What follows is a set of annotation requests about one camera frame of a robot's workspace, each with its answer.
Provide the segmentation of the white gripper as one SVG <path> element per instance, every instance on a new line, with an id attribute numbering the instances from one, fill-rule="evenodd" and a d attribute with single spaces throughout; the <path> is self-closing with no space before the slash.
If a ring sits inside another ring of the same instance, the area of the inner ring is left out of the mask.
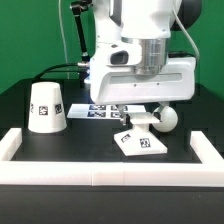
<path id="1" fill-rule="evenodd" d="M 142 59 L 139 45 L 101 45 L 90 60 L 90 96 L 95 104 L 160 102 L 153 111 L 159 121 L 168 101 L 188 100 L 195 91 L 194 57 L 168 58 L 157 74 L 136 74 Z M 119 106 L 120 121 L 129 123 L 125 106 Z"/>

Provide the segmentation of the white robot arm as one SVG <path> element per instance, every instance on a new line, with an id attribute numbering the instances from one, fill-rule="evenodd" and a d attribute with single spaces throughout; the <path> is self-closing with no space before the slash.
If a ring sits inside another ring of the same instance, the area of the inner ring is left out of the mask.
<path id="1" fill-rule="evenodd" d="M 92 0 L 96 50 L 90 59 L 90 96 L 97 105 L 188 100 L 198 56 L 168 56 L 183 0 Z"/>

